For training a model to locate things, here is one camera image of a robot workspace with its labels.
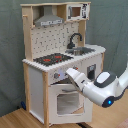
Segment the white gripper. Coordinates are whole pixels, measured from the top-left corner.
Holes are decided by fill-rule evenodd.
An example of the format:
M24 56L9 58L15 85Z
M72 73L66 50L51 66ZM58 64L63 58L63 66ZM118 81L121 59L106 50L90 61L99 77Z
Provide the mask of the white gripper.
M70 81L80 93L89 93L92 89L92 82L86 77L84 73L81 73L73 68L69 68L66 71Z

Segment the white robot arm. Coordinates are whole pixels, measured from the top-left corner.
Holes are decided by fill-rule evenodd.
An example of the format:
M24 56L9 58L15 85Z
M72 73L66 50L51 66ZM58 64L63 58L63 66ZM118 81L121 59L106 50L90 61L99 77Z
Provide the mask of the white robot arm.
M66 71L76 90L98 106L107 108L119 100L128 87L128 59L124 73L117 77L113 72L101 72L94 82L73 68Z

